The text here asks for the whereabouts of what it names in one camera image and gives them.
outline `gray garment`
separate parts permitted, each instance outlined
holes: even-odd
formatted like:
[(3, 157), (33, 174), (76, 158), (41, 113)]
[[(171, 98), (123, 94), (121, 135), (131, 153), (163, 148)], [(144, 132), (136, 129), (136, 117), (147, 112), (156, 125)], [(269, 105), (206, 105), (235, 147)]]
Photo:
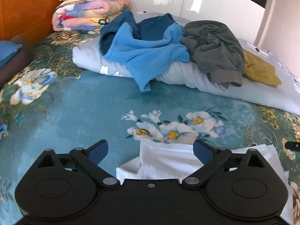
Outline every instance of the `gray garment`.
[(245, 69), (243, 49), (223, 23), (194, 21), (186, 24), (181, 44), (187, 47), (190, 60), (204, 73), (209, 73), (213, 83), (242, 85)]

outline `blue fleece clothing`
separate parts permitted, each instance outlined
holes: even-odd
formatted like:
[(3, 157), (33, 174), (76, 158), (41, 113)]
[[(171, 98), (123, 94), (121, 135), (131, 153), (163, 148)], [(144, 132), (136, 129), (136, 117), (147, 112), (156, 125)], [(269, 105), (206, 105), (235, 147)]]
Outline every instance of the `blue fleece clothing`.
[(170, 14), (136, 24), (131, 12), (124, 13), (101, 29), (100, 52), (103, 58), (126, 65), (140, 90), (150, 91), (149, 81), (165, 73), (172, 62), (190, 62), (187, 48), (179, 42), (182, 28)]

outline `floral bedsheet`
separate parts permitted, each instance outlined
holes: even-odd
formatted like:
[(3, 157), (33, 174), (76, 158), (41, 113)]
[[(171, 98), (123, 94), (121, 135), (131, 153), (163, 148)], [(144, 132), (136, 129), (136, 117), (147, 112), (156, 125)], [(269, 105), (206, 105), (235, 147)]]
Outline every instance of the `floral bedsheet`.
[(52, 34), (32, 48), (34, 61), (0, 92), (1, 225), (20, 219), (14, 189), (47, 147), (38, 140), (47, 142), (53, 136), (60, 141), (53, 149), (65, 153), (78, 147), (76, 138), (81, 136), (88, 139), (83, 147), (93, 144), (95, 132), (110, 132), (109, 143), (118, 143), (110, 147), (110, 161), (104, 162), (112, 173), (138, 155), (142, 138), (184, 144), (202, 139), (229, 149), (274, 145), (289, 171), (295, 224), (300, 224), (300, 154), (284, 147), (287, 141), (300, 142), (300, 116), (162, 82), (152, 82), (151, 92), (141, 93), (132, 79), (84, 72), (73, 64), (71, 49), (96, 36), (77, 31)]

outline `wooden wall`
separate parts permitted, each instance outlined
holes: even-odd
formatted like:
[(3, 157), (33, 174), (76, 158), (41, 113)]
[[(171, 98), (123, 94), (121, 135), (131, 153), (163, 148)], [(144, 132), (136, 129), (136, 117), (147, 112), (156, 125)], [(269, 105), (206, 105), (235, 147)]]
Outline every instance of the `wooden wall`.
[(30, 45), (53, 33), (52, 15), (59, 0), (0, 0), (0, 40), (23, 35)]

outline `teal blanket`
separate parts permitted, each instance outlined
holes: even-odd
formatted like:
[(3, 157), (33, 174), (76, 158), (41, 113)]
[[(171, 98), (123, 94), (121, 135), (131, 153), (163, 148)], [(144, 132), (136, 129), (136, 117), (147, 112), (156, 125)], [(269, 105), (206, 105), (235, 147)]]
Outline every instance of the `teal blanket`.
[(300, 140), (299, 116), (157, 81), (141, 92), (133, 79), (84, 72), (72, 63), (71, 49), (95, 36), (54, 33), (0, 92), (0, 118), (8, 122), (0, 142), (1, 225), (21, 218), (14, 190), (44, 149), (68, 153), (100, 139), (109, 143), (100, 166), (114, 176), (139, 155), (142, 138), (185, 144), (198, 138), (229, 149), (274, 145), (298, 189), (300, 156), (284, 144)]

